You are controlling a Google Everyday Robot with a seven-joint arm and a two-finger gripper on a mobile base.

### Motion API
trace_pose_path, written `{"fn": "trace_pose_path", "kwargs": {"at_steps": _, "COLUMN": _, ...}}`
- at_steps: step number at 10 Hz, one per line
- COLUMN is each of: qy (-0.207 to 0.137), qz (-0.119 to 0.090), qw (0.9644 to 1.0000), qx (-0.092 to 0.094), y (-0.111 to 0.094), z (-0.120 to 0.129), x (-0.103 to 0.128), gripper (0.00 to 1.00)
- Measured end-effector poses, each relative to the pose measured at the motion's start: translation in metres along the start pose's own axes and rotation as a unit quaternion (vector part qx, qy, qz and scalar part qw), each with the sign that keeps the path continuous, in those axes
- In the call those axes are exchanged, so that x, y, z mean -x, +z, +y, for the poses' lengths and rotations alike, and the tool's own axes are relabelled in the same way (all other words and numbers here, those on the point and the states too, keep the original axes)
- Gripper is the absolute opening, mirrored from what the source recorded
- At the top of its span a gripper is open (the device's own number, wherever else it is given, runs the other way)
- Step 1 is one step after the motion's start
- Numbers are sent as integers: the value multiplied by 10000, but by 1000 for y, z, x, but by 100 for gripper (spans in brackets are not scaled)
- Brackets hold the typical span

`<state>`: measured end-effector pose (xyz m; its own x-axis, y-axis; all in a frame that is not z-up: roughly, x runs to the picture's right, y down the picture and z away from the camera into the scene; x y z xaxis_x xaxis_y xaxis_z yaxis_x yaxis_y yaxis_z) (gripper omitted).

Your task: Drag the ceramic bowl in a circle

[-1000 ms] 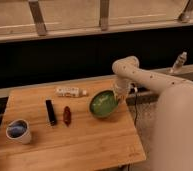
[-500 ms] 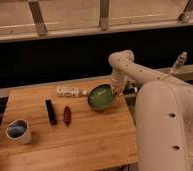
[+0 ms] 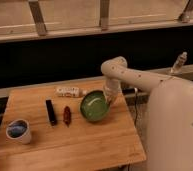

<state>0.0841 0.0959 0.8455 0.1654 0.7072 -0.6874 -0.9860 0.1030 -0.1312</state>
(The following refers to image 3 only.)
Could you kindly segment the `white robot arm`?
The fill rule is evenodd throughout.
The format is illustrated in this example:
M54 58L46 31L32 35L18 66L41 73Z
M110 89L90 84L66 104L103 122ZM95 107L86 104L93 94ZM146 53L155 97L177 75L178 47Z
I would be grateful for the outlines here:
M193 171L193 81L130 69L123 57L103 62L101 72L110 103L122 82L149 94L147 171Z

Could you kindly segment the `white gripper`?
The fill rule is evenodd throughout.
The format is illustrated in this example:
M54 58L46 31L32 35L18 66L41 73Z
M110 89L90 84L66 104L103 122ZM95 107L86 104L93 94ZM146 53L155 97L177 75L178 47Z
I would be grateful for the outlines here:
M116 79L106 78L103 92L108 105L112 105L118 94L121 92L120 81Z

